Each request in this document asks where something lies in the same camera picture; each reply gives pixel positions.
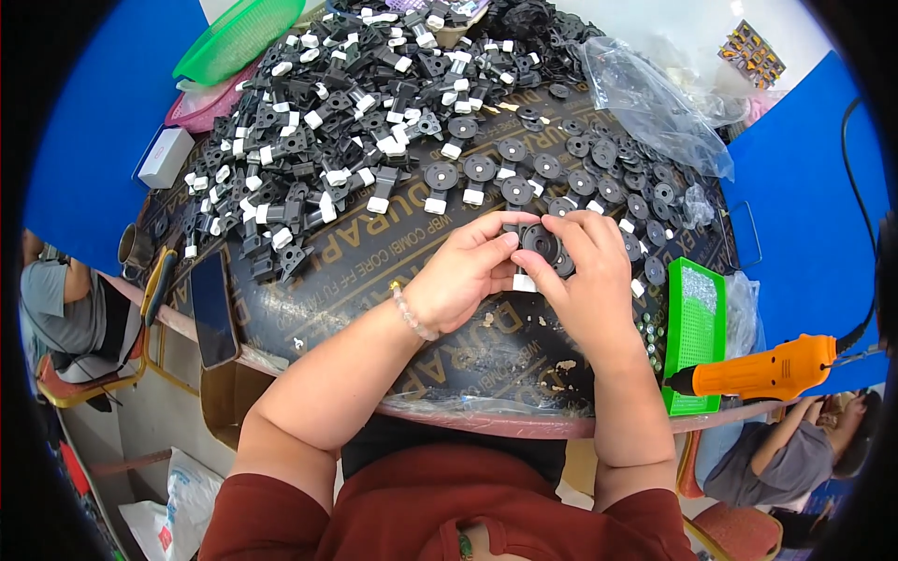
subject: blue partition board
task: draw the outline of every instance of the blue partition board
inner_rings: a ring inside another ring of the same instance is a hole
[[[773,109],[729,146],[735,182],[721,180],[730,208],[747,200],[763,261],[745,274],[761,281],[759,313],[767,348],[801,333],[842,337],[867,315],[874,255],[841,157],[841,120],[859,95],[841,59],[829,53]],[[852,113],[848,155],[878,235],[889,208],[883,160],[864,104]],[[733,214],[743,263],[758,257],[744,206]],[[876,318],[858,352],[878,340]],[[856,390],[885,380],[884,355],[831,370],[806,395]]]
[[[144,204],[131,181],[177,99],[172,70],[206,29],[196,0],[123,0],[59,94],[35,158],[23,223],[111,275],[119,238]]]

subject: person in red shirt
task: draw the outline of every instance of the person in red shirt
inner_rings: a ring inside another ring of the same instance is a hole
[[[577,272],[559,278],[503,224],[543,225]],[[564,441],[469,434],[374,415],[426,343],[450,333],[523,267],[595,374],[591,512],[555,495]],[[494,212],[456,229],[402,291],[292,364],[243,422],[199,551],[213,559],[695,559],[674,495],[661,393],[631,317],[617,224]],[[341,450],[346,482],[333,500]]]

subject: metal cup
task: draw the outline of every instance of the metal cup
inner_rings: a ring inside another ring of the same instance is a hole
[[[137,275],[153,263],[153,238],[150,234],[129,224],[119,241],[119,263],[122,265],[122,276],[127,280],[135,280]]]

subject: green plastic tray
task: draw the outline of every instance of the green plastic tray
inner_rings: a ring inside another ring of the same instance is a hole
[[[714,282],[718,301],[713,315],[698,298],[683,297],[682,272],[685,268]],[[682,368],[724,360],[726,286],[724,277],[684,257],[667,267],[667,278],[670,287],[670,313],[667,321],[665,378],[670,378]],[[720,396],[684,396],[666,387],[661,389],[661,394],[667,406],[667,414],[671,416],[715,413],[720,409]]]
[[[303,13],[305,0],[238,0],[199,36],[172,78],[215,85],[257,57]]]

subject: beaded bracelet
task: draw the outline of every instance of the beaded bracelet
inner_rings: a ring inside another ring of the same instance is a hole
[[[406,302],[405,297],[402,296],[402,290],[399,288],[399,283],[397,281],[392,281],[390,283],[390,289],[393,290],[393,300],[396,302],[396,306],[399,307],[402,319],[409,324],[409,327],[412,328],[419,337],[426,341],[436,341],[439,339],[440,334],[438,331],[431,331],[418,323],[418,320],[415,319],[414,314],[409,310],[409,303]]]

